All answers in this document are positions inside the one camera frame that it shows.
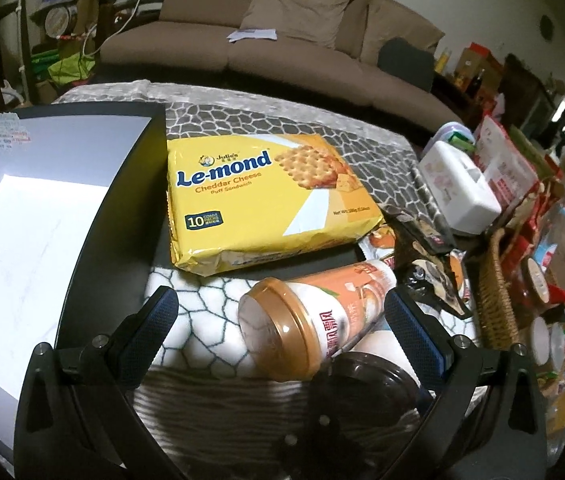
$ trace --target food wrapper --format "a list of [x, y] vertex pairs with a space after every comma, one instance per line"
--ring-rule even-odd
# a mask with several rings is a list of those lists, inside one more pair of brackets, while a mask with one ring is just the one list
[[382, 221], [319, 135], [228, 135], [168, 145], [171, 256], [209, 276], [354, 242]]
[[[454, 249], [448, 254], [431, 254], [431, 243], [425, 243], [425, 234], [414, 236], [412, 230], [397, 223], [397, 218], [400, 216], [390, 219], [391, 225], [381, 224], [358, 241], [365, 258], [383, 261], [395, 269], [400, 283], [413, 290], [433, 294], [435, 298], [429, 300], [438, 310], [445, 310], [458, 319], [472, 317], [474, 303], [463, 262], [465, 253]], [[427, 233], [437, 238], [437, 234]]]
[[511, 142], [504, 127], [489, 116], [478, 127], [473, 161], [498, 199], [504, 219], [538, 182], [531, 163]]

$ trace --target yellow snack package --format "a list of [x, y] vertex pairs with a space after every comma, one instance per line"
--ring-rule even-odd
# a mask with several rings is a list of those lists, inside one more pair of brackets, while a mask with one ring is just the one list
[[382, 213], [319, 135], [228, 135], [168, 145], [171, 257], [209, 276], [353, 242]]

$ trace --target tissue box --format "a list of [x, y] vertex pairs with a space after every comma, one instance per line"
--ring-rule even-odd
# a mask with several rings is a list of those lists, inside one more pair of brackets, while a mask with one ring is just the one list
[[434, 144], [421, 160], [420, 171], [454, 231], [480, 234], [502, 212], [478, 167], [446, 142]]

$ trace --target plastic container lid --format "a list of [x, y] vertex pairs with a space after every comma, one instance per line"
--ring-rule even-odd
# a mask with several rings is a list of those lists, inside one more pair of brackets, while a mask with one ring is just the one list
[[50, 38], [62, 36], [69, 28], [70, 14], [67, 7], [54, 7], [47, 13], [44, 30]]
[[549, 339], [549, 328], [545, 320], [536, 317], [527, 329], [527, 345], [537, 365], [543, 365], [549, 360]]
[[257, 283], [240, 299], [238, 321], [254, 362], [273, 380], [310, 379], [320, 368], [315, 328], [286, 283], [276, 278]]
[[556, 372], [562, 369], [565, 362], [565, 330], [555, 323], [551, 326], [551, 363]]
[[328, 370], [331, 406], [340, 417], [392, 426], [416, 407], [419, 388], [400, 366], [366, 352], [343, 352]]

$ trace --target brown plastic lid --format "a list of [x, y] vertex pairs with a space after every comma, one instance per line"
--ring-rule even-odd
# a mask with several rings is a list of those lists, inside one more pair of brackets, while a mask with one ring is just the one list
[[238, 321], [261, 372], [275, 381], [308, 380], [323, 356], [302, 302], [286, 283], [267, 278], [240, 299]]
[[549, 303], [549, 287], [542, 268], [531, 258], [525, 258], [522, 263], [522, 275], [536, 301], [541, 304]]

